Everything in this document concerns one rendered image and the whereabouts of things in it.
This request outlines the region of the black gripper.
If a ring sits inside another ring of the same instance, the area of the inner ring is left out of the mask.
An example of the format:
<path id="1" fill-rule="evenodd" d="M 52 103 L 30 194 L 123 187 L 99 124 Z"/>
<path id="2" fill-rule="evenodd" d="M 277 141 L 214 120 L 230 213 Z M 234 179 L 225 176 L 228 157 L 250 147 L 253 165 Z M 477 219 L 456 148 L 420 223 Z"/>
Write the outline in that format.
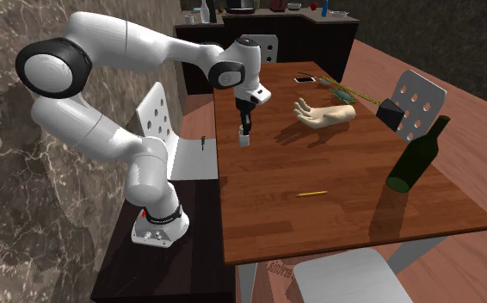
<path id="1" fill-rule="evenodd" d="M 256 107 L 256 105 L 253 102 L 237 98 L 236 107 L 239 110 L 240 115 L 243 116 L 243 125 L 239 126 L 239 133 L 248 136 L 251 129 L 250 112 Z"/>

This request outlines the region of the dark robot stand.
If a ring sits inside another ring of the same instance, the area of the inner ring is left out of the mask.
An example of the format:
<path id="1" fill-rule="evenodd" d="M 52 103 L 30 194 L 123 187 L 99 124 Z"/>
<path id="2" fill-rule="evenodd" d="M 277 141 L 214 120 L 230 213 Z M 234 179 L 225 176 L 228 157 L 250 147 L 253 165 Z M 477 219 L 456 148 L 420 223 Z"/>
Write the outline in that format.
<path id="1" fill-rule="evenodd" d="M 135 244 L 141 209 L 124 202 L 91 299 L 95 303 L 235 303 L 235 268 L 224 265 L 218 180 L 174 181 L 190 219 L 169 248 Z"/>

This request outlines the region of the teal green scissors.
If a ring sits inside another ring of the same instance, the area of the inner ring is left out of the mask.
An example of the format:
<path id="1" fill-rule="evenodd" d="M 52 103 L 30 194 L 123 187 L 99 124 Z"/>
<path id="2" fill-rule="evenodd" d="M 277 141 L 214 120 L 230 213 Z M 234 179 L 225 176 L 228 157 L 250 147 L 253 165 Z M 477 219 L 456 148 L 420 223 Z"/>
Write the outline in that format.
<path id="1" fill-rule="evenodd" d="M 346 90 L 335 88 L 335 89 L 329 89 L 329 91 L 332 93 L 334 97 L 339 99 L 340 101 L 346 103 L 346 104 L 352 104 L 354 103 L 354 97 L 349 94 Z"/>

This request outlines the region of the beige hand model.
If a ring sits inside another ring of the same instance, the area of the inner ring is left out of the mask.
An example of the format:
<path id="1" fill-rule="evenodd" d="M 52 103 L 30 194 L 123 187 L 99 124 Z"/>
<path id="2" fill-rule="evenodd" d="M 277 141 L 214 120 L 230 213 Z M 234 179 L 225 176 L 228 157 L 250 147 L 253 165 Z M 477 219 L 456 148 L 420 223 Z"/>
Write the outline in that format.
<path id="1" fill-rule="evenodd" d="M 325 108 L 312 108 L 303 98 L 293 104 L 296 118 L 313 129 L 329 127 L 354 119 L 356 112 L 351 105 L 338 105 Z"/>

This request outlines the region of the black box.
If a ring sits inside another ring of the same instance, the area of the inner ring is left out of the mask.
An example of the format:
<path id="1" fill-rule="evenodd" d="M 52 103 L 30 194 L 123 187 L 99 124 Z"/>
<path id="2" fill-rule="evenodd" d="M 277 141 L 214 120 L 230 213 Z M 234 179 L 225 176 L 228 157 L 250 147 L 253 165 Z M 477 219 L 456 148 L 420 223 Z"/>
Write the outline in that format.
<path id="1" fill-rule="evenodd" d="M 404 111 L 392 100 L 386 98 L 378 107 L 376 116 L 387 125 L 393 132 L 398 130 Z"/>

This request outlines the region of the dark kitchen counter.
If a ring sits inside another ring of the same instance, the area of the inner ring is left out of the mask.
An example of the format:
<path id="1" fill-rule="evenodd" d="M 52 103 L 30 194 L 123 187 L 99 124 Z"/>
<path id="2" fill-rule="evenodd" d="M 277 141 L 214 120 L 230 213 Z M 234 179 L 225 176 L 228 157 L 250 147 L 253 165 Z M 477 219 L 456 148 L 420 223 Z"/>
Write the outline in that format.
<path id="1" fill-rule="evenodd" d="M 215 23 L 187 24 L 183 11 L 176 25 L 176 37 L 192 42 L 215 42 L 227 48 L 243 34 L 274 34 L 278 45 L 274 63 L 315 62 L 337 82 L 342 81 L 360 21 L 352 17 L 321 16 L 320 9 L 273 12 L 259 9 L 254 14 L 223 14 Z"/>

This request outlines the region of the brown wooden table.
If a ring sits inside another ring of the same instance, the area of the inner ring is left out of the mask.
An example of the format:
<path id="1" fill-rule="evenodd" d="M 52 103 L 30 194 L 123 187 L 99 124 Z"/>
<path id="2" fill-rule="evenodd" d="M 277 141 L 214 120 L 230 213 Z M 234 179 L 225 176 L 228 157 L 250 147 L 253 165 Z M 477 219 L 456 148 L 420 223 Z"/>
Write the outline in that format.
<path id="1" fill-rule="evenodd" d="M 255 110 L 247 147 L 237 142 L 232 93 L 214 93 L 224 260 L 243 281 L 262 261 L 363 248 L 376 250 L 398 278 L 447 236 L 487 230 L 487 212 L 435 168 L 407 193 L 386 185 L 405 143 L 362 104 L 348 123 L 316 130 L 300 123 L 297 98 L 323 106 L 328 94 L 296 83 L 298 69 L 263 66 L 273 95 Z M 295 196 L 315 191 L 328 193 Z"/>

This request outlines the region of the dark green wine bottle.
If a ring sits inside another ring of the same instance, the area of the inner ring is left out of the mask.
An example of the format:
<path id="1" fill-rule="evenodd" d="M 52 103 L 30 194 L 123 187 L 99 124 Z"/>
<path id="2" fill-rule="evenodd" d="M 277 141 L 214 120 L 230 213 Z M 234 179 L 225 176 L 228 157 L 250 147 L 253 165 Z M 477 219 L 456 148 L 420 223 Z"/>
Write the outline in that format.
<path id="1" fill-rule="evenodd" d="M 440 115 L 428 132 L 412 140 L 392 168 L 385 183 L 399 193 L 411 190 L 439 152 L 438 137 L 450 118 Z"/>

